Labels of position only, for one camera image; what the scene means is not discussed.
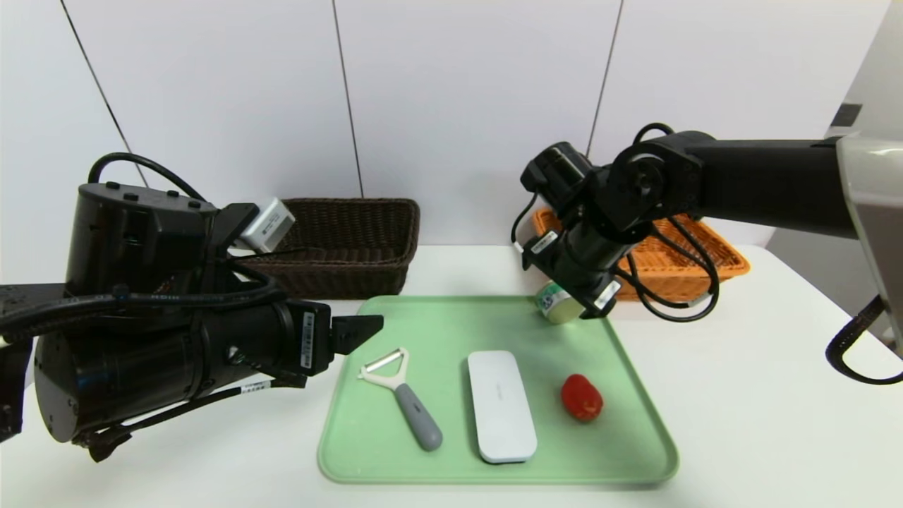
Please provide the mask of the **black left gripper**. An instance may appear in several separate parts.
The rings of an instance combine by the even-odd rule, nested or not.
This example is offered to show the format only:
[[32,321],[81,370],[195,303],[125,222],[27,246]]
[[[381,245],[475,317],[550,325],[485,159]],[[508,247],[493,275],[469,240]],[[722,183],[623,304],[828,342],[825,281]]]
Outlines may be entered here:
[[212,314],[212,348],[237,368],[310,377],[329,366],[328,345],[349,355],[383,327],[383,315],[333,316],[330,322],[325,303],[288,300]]

